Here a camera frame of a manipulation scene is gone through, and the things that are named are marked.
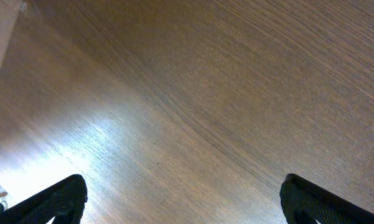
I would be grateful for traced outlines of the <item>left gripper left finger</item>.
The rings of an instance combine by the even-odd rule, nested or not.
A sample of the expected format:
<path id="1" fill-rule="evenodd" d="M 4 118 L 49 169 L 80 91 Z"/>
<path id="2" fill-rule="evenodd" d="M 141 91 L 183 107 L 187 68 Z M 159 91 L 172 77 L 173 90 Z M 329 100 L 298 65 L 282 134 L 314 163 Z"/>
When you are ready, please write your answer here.
<path id="1" fill-rule="evenodd" d="M 79 224 L 87 200 L 84 178 L 73 174 L 0 213 L 0 224 Z"/>

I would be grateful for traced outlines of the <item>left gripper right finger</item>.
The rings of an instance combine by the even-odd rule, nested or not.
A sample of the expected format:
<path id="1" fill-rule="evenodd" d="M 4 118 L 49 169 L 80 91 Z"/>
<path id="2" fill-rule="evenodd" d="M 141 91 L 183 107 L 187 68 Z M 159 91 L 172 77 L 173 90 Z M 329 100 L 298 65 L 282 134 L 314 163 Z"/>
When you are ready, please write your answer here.
<path id="1" fill-rule="evenodd" d="M 374 223 L 374 214 L 296 175 L 288 174 L 279 193 L 288 224 Z"/>

